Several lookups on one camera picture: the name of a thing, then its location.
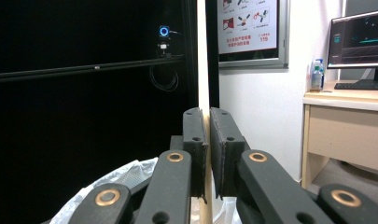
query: white wall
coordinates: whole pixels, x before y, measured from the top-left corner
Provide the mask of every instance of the white wall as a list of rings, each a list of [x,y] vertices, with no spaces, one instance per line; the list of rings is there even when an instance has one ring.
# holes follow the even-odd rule
[[[288,69],[221,69],[220,108],[232,113],[253,149],[271,153],[301,180],[302,97],[307,66],[326,58],[329,21],[340,17],[343,0],[291,0]],[[327,71],[327,78],[335,73]]]

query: gray frame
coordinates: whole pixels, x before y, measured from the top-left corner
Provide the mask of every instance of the gray frame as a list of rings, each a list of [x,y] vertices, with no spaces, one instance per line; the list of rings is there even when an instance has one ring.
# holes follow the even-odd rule
[[[278,58],[219,62],[218,66],[220,68],[238,66],[256,66],[266,68],[288,67],[289,18],[290,0],[279,0]]]

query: desk leg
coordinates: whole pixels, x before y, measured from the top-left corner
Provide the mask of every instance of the desk leg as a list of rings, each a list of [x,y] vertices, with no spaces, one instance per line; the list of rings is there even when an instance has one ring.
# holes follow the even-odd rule
[[[319,172],[329,161],[328,157],[319,156],[308,152],[308,136],[310,130],[311,107],[305,105],[304,108],[304,130],[302,139],[302,166],[301,166],[301,186],[305,189],[316,178]]]

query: framed poster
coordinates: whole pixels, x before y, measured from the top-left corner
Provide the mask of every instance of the framed poster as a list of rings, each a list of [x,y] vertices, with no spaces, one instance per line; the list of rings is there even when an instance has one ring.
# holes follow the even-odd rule
[[[217,0],[219,67],[287,67],[288,10],[288,0]]]

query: poster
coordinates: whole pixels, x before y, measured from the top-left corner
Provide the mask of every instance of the poster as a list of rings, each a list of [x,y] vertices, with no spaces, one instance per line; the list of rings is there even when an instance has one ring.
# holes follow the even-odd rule
[[[277,0],[217,0],[218,52],[277,47]]]

